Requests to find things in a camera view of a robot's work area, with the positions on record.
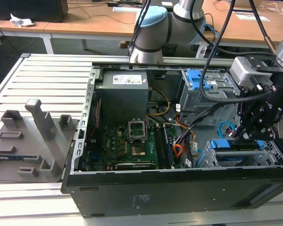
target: green circuit board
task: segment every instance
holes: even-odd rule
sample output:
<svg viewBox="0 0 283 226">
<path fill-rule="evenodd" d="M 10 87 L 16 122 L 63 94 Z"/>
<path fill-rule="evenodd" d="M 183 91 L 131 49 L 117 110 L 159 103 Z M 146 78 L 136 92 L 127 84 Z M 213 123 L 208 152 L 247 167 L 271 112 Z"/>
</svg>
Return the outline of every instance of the green circuit board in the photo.
<svg viewBox="0 0 283 226">
<path fill-rule="evenodd" d="M 140 128 L 131 127 L 131 135 L 142 135 Z M 155 146 L 153 126 L 146 127 L 146 141 L 141 144 L 141 141 L 130 141 L 128 125 L 124 126 L 107 126 L 103 130 L 102 149 L 95 153 L 89 151 L 87 164 L 91 171 L 107 171 L 109 164 L 117 163 L 152 163 L 155 164 L 155 169 L 159 169 L 158 155 Z M 167 128 L 168 139 L 173 142 L 177 138 L 176 131 L 173 127 Z M 143 148 L 134 149 L 136 142 Z M 181 168 L 181 164 L 175 164 L 176 168 Z"/>
</svg>

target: power supply label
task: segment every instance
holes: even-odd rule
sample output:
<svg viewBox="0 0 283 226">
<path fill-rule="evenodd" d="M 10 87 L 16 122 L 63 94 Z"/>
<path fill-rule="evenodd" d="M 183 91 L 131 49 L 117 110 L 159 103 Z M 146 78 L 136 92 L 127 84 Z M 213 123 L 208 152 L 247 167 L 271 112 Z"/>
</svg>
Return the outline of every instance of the power supply label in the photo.
<svg viewBox="0 0 283 226">
<path fill-rule="evenodd" d="M 142 76 L 138 74 L 113 75 L 113 85 L 142 85 Z"/>
</svg>

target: gray 3d printed holder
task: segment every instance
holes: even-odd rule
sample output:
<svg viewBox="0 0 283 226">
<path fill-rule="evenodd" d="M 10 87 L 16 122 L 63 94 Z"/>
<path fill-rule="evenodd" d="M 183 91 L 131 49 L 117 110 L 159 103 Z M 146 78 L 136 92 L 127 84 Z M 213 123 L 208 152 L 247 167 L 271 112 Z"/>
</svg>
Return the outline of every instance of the gray 3d printed holder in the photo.
<svg viewBox="0 0 283 226">
<path fill-rule="evenodd" d="M 71 115 L 51 118 L 41 101 L 29 99 L 33 117 L 7 110 L 0 130 L 0 181 L 58 182 L 78 120 Z"/>
</svg>

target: wooden desk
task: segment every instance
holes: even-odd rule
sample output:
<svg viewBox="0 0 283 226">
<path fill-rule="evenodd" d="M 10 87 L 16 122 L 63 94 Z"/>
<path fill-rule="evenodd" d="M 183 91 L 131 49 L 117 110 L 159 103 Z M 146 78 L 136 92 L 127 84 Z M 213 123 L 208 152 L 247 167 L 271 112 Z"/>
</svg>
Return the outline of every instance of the wooden desk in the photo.
<svg viewBox="0 0 283 226">
<path fill-rule="evenodd" d="M 205 13 L 211 13 L 214 18 L 214 26 L 217 31 L 221 31 L 222 26 L 224 24 L 226 15 L 228 10 L 218 11 L 223 9 L 228 9 L 229 4 L 224 0 L 217 2 L 215 7 L 213 3 L 215 0 L 205 0 L 203 4 L 203 10 Z M 283 8 L 283 2 L 280 1 L 264 1 L 262 4 L 268 4 L 276 2 L 279 10 L 281 11 Z M 274 8 L 275 5 L 268 5 L 270 8 Z M 283 15 L 276 11 L 269 11 L 265 8 L 258 8 L 258 13 L 260 16 L 265 16 L 270 22 L 263 21 L 263 26 L 270 36 L 271 40 L 275 45 L 279 44 L 279 42 L 283 39 Z M 206 15 L 207 23 L 211 24 L 211 17 Z M 245 44 L 264 44 L 263 35 L 259 29 L 259 26 L 254 20 L 240 20 L 236 13 L 233 13 L 229 24 L 225 30 L 225 33 L 222 37 L 222 43 L 233 42 L 233 43 L 245 43 Z"/>
<path fill-rule="evenodd" d="M 68 15 L 63 23 L 48 23 L 45 32 L 133 36 L 136 13 L 114 12 L 112 7 L 105 4 L 107 1 L 102 2 L 86 7 L 88 5 L 76 4 L 76 0 L 68 0 L 71 4 L 68 4 Z"/>
<path fill-rule="evenodd" d="M 43 38 L 47 53 L 53 54 L 52 39 L 82 39 L 83 49 L 87 49 L 86 40 L 130 40 L 133 36 L 133 28 L 136 13 L 114 12 L 112 7 L 107 5 L 91 5 L 86 7 L 86 1 L 68 0 L 70 3 L 69 12 L 62 23 L 35 22 L 35 26 L 18 28 L 9 21 L 0 21 L 0 29 L 7 36 L 25 36 L 25 37 L 41 37 Z M 205 13 L 211 13 L 214 18 L 214 26 L 220 31 L 229 5 L 223 0 L 213 5 L 215 0 L 205 0 L 203 10 Z M 264 1 L 263 4 L 272 3 L 272 1 Z M 282 10 L 283 2 L 276 2 L 278 8 Z M 272 41 L 277 45 L 283 39 L 283 15 L 276 11 L 268 11 L 265 8 L 258 9 L 261 16 L 265 16 L 270 22 L 263 22 L 263 25 L 271 37 Z M 211 24 L 211 18 L 206 15 L 207 22 Z M 211 32 L 205 32 L 205 36 L 213 40 Z M 198 42 L 198 57 L 203 56 L 207 43 L 203 40 Z M 231 16 L 225 34 L 223 35 L 221 45 L 236 47 L 256 47 L 267 48 L 263 40 L 263 36 L 256 21 L 240 20 L 235 13 Z"/>
</svg>

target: yellow cable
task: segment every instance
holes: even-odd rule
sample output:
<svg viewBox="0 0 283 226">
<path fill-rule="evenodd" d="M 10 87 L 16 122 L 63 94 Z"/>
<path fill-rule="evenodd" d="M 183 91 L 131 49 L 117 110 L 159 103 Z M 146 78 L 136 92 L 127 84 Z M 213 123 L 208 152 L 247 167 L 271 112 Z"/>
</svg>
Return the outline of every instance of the yellow cable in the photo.
<svg viewBox="0 0 283 226">
<path fill-rule="evenodd" d="M 160 115 L 164 115 L 165 113 L 167 113 L 170 110 L 170 101 L 168 100 L 168 98 L 165 96 L 165 94 L 163 94 L 159 89 L 152 87 L 152 89 L 156 90 L 158 93 L 160 93 L 168 102 L 168 107 L 166 108 L 166 110 L 164 112 L 161 113 L 155 113 L 155 114 L 146 114 L 149 116 L 160 116 Z"/>
</svg>

